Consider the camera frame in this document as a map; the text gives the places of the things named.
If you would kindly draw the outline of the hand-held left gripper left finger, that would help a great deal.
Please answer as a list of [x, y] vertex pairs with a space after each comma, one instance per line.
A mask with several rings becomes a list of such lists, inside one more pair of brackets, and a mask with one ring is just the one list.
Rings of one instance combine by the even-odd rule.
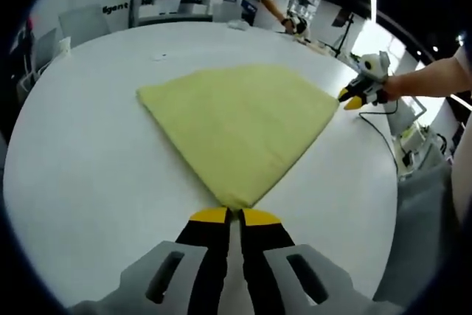
[[121, 274], [124, 314], [216, 314], [227, 272], [232, 213], [193, 214], [175, 241], [162, 241]]

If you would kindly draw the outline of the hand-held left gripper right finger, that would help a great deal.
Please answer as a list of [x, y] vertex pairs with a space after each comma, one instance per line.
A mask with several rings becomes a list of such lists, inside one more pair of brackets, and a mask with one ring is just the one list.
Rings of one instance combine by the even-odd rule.
[[243, 275], [256, 314], [367, 314], [372, 300], [350, 275], [307, 244], [295, 244], [280, 219], [241, 209]]

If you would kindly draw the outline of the person's right hand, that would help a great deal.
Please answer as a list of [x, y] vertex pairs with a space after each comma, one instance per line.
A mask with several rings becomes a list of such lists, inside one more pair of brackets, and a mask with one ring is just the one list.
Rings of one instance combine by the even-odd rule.
[[403, 94], [403, 76], [389, 76], [383, 83], [383, 91], [385, 92], [386, 101], [396, 101]]

